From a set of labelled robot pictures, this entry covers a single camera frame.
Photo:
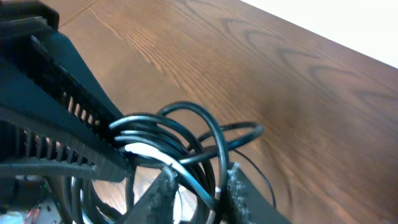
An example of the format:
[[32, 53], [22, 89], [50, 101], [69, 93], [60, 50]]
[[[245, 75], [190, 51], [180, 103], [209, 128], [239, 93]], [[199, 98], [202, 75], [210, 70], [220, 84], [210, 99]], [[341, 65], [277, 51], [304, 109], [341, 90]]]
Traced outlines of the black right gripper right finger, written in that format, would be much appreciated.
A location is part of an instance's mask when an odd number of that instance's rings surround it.
[[261, 195], [237, 162], [228, 169], [225, 219], [232, 224], [291, 224]]

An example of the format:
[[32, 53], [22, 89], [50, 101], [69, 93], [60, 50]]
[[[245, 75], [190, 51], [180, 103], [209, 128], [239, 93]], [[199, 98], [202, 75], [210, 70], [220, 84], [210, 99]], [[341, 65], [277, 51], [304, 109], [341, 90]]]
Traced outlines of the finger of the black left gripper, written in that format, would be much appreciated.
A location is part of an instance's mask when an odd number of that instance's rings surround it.
[[111, 145], [121, 118], [73, 46], [59, 32], [1, 40], [1, 144], [23, 130], [67, 146]]
[[108, 143], [65, 111], [37, 115], [1, 108], [1, 121], [14, 125], [1, 161], [1, 175], [74, 176], [120, 182], [128, 164]]

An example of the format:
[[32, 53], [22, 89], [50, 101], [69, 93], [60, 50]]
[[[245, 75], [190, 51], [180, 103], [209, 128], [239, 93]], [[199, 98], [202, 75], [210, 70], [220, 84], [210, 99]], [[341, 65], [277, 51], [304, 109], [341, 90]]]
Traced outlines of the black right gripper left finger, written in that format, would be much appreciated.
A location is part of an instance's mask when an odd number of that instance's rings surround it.
[[171, 224], [175, 194], [178, 189], [178, 175], [164, 166], [139, 201], [116, 223], [125, 224]]

